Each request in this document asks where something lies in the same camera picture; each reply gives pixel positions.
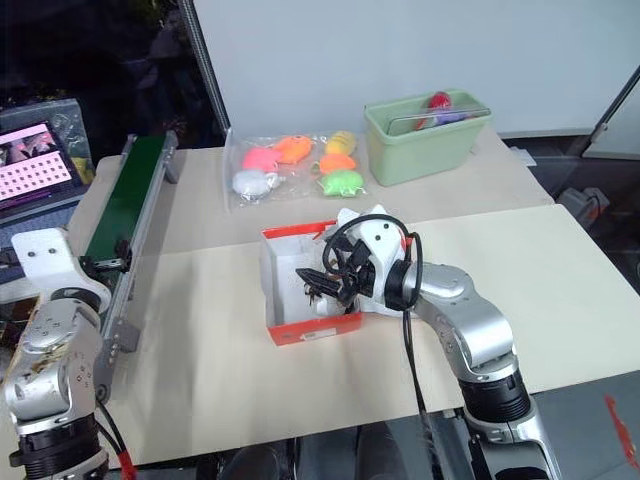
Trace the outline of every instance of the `cardboard box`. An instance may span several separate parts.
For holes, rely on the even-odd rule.
[[[276,345],[315,340],[360,328],[362,313],[319,316],[296,268],[323,271],[324,242],[317,238],[335,221],[271,228],[262,232],[260,276],[267,329]]]

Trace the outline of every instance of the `black cable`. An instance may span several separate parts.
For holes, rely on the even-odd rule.
[[[111,430],[113,431],[113,434],[115,435],[116,440],[118,441],[118,445],[120,446],[120,451],[122,452],[126,451],[127,446],[124,443],[124,439],[122,438],[122,435],[120,435],[120,430],[118,430],[118,427],[116,426],[116,422],[113,421],[113,417],[107,410],[107,407],[104,406],[104,403],[102,403],[98,397],[96,397],[96,403],[98,404],[98,408],[100,408],[102,415],[104,415],[104,418],[107,420],[107,423],[111,427]]]
[[[411,377],[413,379],[413,387],[416,394],[416,403],[418,404],[418,412],[420,414],[420,419],[423,425],[423,431],[425,433],[425,440],[427,443],[427,450],[429,453],[429,459],[431,461],[431,472],[433,474],[433,478],[435,480],[442,480],[444,478],[442,474],[442,468],[440,466],[440,459],[438,458],[438,452],[435,448],[435,443],[433,441],[433,433],[431,429],[431,425],[429,422],[429,418],[427,417],[427,408],[425,405],[424,397],[422,395],[422,390],[420,388],[420,382],[418,381],[418,373],[416,370],[416,360],[413,353],[413,332],[411,330],[411,308],[418,301],[418,297],[420,296],[420,287],[422,286],[422,268],[423,268],[423,253],[422,253],[422,241],[420,239],[420,235],[417,232],[409,233],[406,225],[402,223],[395,217],[391,215],[385,215],[381,213],[372,213],[367,215],[361,215],[353,220],[345,223],[341,227],[339,227],[333,235],[327,240],[327,244],[324,247],[322,252],[322,264],[328,273],[333,275],[345,276],[350,275],[353,272],[350,272],[343,265],[340,265],[340,259],[338,260],[338,268],[333,268],[331,263],[329,262],[329,255],[332,251],[336,257],[338,256],[335,249],[335,243],[338,241],[340,235],[343,235],[347,230],[352,228],[353,226],[363,223],[369,220],[384,220],[396,225],[402,234],[404,235],[405,242],[408,242],[409,239],[412,240],[412,244],[415,244],[416,247],[416,283],[411,291],[411,297],[409,301],[404,305],[404,310],[402,311],[402,336],[404,339],[404,349],[407,353],[407,359],[409,361],[409,369],[411,370]],[[406,245],[404,252],[405,261],[411,261],[411,248],[412,245]]]
[[[120,455],[122,453],[122,449],[120,448],[120,445],[118,445],[118,443],[114,440],[111,434],[107,431],[106,428],[104,428],[104,426],[100,422],[96,420],[96,424],[98,425],[98,430],[100,431],[102,436],[105,438],[107,442],[109,442],[109,445],[111,445],[111,448],[113,448],[113,451],[116,452],[116,455]]]

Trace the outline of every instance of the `white table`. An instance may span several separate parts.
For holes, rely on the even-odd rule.
[[[640,368],[637,294],[494,133],[485,130],[475,152],[459,169],[398,187],[370,180],[372,194],[355,202],[274,202],[232,215],[221,205],[219,150],[183,153],[179,184],[161,191],[130,308],[143,327],[139,348],[120,356],[110,402],[134,462],[416,412],[397,320],[369,316],[358,332],[287,347],[267,334],[252,242],[263,227],[332,218],[345,204],[381,201],[422,220],[412,227],[427,259],[466,269],[511,320],[530,391]],[[482,212],[492,213],[462,216]],[[419,321],[414,331],[429,409],[460,406],[435,336]],[[9,452],[16,438],[6,412],[0,418],[0,451]],[[6,462],[2,478],[19,478]]]

